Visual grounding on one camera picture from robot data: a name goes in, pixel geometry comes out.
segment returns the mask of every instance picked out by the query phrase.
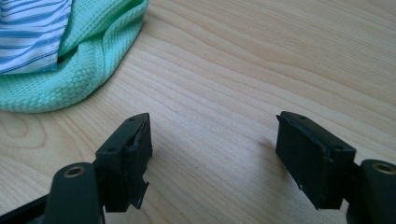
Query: wooden table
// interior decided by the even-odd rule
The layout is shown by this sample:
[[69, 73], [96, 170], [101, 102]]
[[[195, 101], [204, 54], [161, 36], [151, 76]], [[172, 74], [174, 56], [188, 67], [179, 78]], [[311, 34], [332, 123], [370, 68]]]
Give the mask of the wooden table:
[[0, 112], [0, 214], [93, 161], [149, 112], [153, 157], [140, 211], [107, 223], [346, 223], [316, 211], [275, 154], [282, 110], [365, 159], [396, 162], [396, 4], [391, 0], [151, 0], [117, 72], [83, 102]]

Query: striped fabric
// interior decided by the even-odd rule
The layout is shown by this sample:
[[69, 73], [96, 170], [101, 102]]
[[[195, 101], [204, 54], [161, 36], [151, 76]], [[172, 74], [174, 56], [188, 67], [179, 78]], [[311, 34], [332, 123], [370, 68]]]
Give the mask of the striped fabric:
[[0, 75], [56, 70], [72, 0], [0, 0]]

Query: teal knitted cloth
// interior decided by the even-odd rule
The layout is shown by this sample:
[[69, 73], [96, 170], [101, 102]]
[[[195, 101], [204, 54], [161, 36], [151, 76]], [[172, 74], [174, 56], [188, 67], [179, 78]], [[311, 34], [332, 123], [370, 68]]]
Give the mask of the teal knitted cloth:
[[46, 112], [77, 103], [102, 85], [131, 47], [148, 0], [74, 0], [58, 70], [0, 76], [0, 109]]

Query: black plastic part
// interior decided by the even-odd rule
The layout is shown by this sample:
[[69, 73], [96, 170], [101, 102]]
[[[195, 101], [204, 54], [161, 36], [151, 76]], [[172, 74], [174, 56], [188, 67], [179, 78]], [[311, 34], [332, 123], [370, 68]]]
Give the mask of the black plastic part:
[[361, 163], [362, 198], [373, 223], [396, 223], [396, 166], [377, 160]]
[[283, 111], [276, 154], [317, 209], [337, 209], [356, 149], [304, 116]]
[[46, 208], [47, 195], [0, 216], [0, 224], [41, 223]]
[[44, 224], [105, 223], [92, 164], [79, 162], [59, 170], [52, 181]]
[[100, 191], [107, 212], [140, 208], [149, 183], [143, 179], [152, 156], [149, 114], [125, 120], [96, 151], [95, 167], [105, 175]]

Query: folded fabric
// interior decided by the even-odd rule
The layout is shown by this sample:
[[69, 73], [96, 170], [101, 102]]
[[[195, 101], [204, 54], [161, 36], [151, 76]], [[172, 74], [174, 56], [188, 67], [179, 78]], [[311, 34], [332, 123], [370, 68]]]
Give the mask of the folded fabric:
[[0, 75], [56, 70], [71, 0], [0, 0]]
[[0, 109], [45, 112], [81, 101], [115, 71], [148, 0], [74, 0], [56, 72], [0, 76]]

